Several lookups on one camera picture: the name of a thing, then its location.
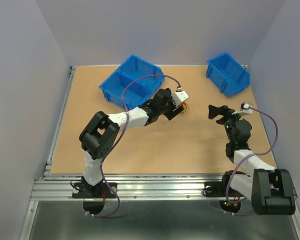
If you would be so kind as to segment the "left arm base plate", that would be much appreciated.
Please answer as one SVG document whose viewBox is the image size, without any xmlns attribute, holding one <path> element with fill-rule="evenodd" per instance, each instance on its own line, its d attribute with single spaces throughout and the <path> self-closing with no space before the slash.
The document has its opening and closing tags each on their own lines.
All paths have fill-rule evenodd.
<svg viewBox="0 0 300 240">
<path fill-rule="evenodd" d="M 115 199 L 115 194 L 101 181 L 91 186 L 83 181 L 70 182 L 73 199 Z"/>
</svg>

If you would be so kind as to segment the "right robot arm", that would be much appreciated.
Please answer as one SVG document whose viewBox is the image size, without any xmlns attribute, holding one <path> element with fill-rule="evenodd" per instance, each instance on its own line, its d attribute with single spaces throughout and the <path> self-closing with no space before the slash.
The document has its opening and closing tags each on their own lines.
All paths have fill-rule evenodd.
<svg viewBox="0 0 300 240">
<path fill-rule="evenodd" d="M 289 171 L 265 163 L 249 147 L 253 127 L 244 116 L 255 110 L 248 102 L 243 102 L 239 111 L 226 105 L 208 106 L 210 120 L 221 116 L 216 123 L 224 126 L 228 139 L 225 153 L 236 167 L 226 171 L 221 181 L 207 183 L 202 193 L 209 198 L 225 197 L 219 205 L 224 213 L 232 216 L 241 215 L 244 200 L 251 202 L 257 215 L 291 216 L 296 211 L 296 202 Z"/>
</svg>

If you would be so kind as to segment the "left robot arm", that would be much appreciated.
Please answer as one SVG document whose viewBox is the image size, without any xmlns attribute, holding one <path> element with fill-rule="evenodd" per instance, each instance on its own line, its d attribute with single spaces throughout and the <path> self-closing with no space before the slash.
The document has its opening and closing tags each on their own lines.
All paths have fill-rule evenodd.
<svg viewBox="0 0 300 240">
<path fill-rule="evenodd" d="M 85 168 L 79 191 L 96 197 L 101 193 L 103 175 L 101 167 L 105 157 L 116 145 L 119 133 L 135 127 L 144 127 L 156 122 L 163 115 L 168 120 L 183 111 L 183 103 L 189 95 L 182 88 L 172 92 L 170 88 L 159 89 L 152 99 L 121 113 L 106 114 L 98 111 L 79 135 L 85 157 Z"/>
</svg>

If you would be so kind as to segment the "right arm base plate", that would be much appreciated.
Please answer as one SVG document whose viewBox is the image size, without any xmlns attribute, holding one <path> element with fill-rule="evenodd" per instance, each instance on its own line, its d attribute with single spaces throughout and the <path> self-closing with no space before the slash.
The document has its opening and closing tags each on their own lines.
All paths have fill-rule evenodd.
<svg viewBox="0 0 300 240">
<path fill-rule="evenodd" d="M 208 198 L 221 198 L 226 197 L 226 185 L 221 181 L 207 181 L 204 183 L 204 188 L 202 190 L 202 194 Z M 232 188 L 229 189 L 228 192 L 229 198 L 241 197 L 245 196 L 242 193 L 239 193 Z"/>
</svg>

